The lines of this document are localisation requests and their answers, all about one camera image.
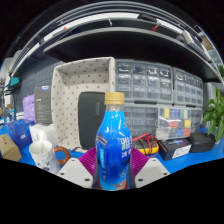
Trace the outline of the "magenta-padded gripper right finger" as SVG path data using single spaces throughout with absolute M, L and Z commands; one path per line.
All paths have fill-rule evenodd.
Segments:
M 157 158 L 148 158 L 133 148 L 130 156 L 130 187 L 140 188 L 166 177 L 170 172 Z

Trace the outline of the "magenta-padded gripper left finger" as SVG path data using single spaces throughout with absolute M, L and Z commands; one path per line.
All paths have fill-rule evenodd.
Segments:
M 96 188 L 98 184 L 98 164 L 96 148 L 92 148 L 79 158 L 70 158 L 57 175 L 84 188 Z

